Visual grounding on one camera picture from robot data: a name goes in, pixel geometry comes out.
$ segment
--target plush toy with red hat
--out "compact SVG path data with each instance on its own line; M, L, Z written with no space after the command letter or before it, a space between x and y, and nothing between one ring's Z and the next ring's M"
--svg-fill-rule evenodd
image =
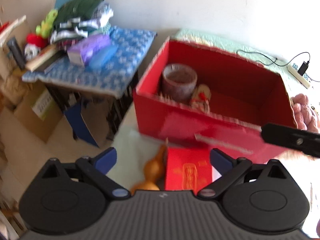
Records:
M32 60L41 49L45 48L48 45L48 40L38 36L34 33L29 33L27 35L27 45L24 48L24 56L26 60Z

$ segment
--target green plush toy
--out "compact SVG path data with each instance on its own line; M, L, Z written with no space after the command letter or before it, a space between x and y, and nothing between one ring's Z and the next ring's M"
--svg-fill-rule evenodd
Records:
M48 13L47 17L45 18L45 21L41 22L41 26L38 25L36 27L36 34L41 36L44 39L49 38L52 30L53 22L56 19L57 15L58 15L58 10L56 9L51 10Z

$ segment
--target wall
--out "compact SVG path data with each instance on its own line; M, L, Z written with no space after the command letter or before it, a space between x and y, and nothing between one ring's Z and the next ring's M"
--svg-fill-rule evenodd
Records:
M112 23L159 32L155 53L165 37L179 28L219 34L272 55L291 59L309 51L309 74L320 79L317 26L320 0L107 0L115 11ZM54 0L0 0L2 22L26 14L34 28ZM307 60L303 55L296 60Z

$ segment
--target purple box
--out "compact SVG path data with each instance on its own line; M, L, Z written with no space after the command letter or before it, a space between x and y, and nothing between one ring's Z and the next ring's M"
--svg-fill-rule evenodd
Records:
M109 46L111 39L109 35L97 34L81 40L68 49L70 62L80 66L86 66L89 60L99 52L100 49Z

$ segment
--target gray ribbed surface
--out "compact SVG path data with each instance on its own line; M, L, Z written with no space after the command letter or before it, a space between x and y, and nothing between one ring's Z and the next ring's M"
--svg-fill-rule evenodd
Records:
M189 191L140 191L129 200L113 202L97 223L83 231L66 236L44 236L28 231L21 239L303 240L308 237L299 230L280 236L246 232L229 222L216 203L198 200Z

